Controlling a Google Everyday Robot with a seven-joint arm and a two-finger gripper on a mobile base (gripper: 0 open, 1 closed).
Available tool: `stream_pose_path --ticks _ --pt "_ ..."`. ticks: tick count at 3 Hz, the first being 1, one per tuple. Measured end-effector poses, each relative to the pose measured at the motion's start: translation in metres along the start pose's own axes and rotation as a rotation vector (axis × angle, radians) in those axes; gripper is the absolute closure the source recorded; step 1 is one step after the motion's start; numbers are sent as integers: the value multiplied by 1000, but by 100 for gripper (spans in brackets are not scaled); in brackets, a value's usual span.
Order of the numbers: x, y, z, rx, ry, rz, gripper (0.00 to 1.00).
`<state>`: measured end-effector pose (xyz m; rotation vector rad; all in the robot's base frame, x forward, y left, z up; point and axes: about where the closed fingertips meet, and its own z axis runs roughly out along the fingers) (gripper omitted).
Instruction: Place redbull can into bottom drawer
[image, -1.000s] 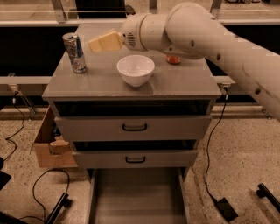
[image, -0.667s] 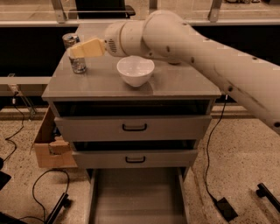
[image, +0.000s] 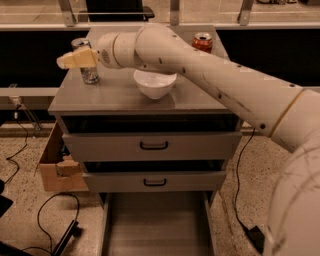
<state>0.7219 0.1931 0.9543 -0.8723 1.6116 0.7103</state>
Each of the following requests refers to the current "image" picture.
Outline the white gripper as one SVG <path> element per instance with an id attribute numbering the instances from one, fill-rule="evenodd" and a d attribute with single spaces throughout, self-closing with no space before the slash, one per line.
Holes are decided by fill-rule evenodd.
<path id="1" fill-rule="evenodd" d="M 135 39 L 135 32 L 107 33 L 98 39 L 97 51 L 83 46 L 59 57 L 56 63 L 61 69 L 91 68 L 97 66 L 99 57 L 106 68 L 135 68 L 139 64 Z"/>

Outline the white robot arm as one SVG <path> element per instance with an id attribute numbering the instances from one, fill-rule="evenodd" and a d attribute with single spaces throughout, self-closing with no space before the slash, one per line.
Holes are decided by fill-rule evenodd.
<path id="1" fill-rule="evenodd" d="M 179 73 L 290 151 L 272 193 L 263 256 L 320 256 L 320 93 L 198 50 L 161 24 L 107 33 L 57 64 Z"/>

